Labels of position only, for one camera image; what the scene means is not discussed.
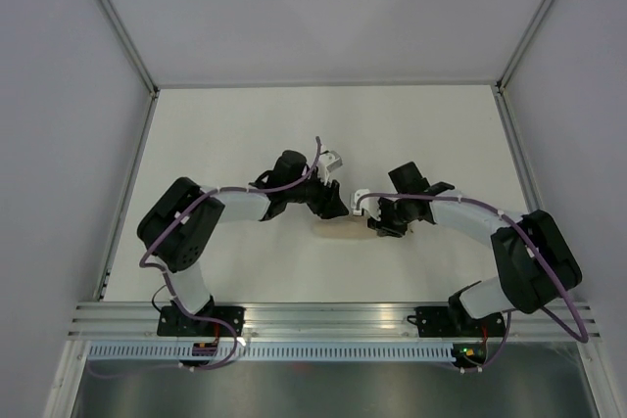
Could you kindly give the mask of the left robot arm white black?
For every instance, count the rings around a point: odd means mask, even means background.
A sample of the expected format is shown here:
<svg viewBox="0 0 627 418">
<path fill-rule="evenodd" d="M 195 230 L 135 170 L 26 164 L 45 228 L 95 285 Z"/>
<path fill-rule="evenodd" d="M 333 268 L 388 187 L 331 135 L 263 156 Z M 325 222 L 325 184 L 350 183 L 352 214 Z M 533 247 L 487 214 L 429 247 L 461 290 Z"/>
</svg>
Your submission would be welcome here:
<svg viewBox="0 0 627 418">
<path fill-rule="evenodd" d="M 296 152 L 283 152 L 274 167 L 246 187 L 203 187 L 179 177 L 137 227 L 146 252 L 139 266 L 160 271 L 171 295 L 165 317 L 179 317 L 191 335 L 202 336 L 214 324 L 215 301 L 200 268 L 200 256 L 220 224 L 266 222 L 290 204 L 305 205 L 317 217 L 345 216 L 340 184 L 331 173 L 342 158 L 320 145 L 312 163 Z"/>
</svg>

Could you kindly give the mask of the beige cloth napkin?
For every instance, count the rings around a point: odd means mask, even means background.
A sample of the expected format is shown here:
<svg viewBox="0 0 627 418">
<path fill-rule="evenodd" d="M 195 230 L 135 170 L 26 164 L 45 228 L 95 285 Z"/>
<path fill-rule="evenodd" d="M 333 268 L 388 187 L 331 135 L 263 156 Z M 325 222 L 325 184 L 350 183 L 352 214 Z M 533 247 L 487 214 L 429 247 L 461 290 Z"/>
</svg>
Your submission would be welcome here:
<svg viewBox="0 0 627 418">
<path fill-rule="evenodd" d="M 312 231 L 317 237 L 332 240 L 370 240 L 379 238 L 375 230 L 360 222 L 352 221 L 319 221 L 313 225 Z"/>
</svg>

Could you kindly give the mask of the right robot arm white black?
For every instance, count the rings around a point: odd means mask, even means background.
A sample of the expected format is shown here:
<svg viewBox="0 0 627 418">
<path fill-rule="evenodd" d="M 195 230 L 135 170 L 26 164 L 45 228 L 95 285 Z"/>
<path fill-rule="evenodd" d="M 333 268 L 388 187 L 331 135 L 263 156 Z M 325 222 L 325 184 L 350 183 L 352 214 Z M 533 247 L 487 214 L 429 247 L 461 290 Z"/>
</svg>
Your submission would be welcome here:
<svg viewBox="0 0 627 418">
<path fill-rule="evenodd" d="M 564 301 L 574 327 L 565 332 L 580 343 L 589 334 L 570 291 L 582 281 L 581 269 L 554 218 L 536 209 L 498 209 L 470 198 L 447 182 L 430 183 L 416 164 L 390 171 L 392 193 L 359 190 L 352 200 L 357 215 L 379 237 L 404 237 L 414 222 L 427 222 L 464 234 L 491 249 L 497 274 L 475 282 L 448 299 L 447 321 L 455 335 L 468 335 L 483 320 L 519 311 L 546 311 Z"/>
</svg>

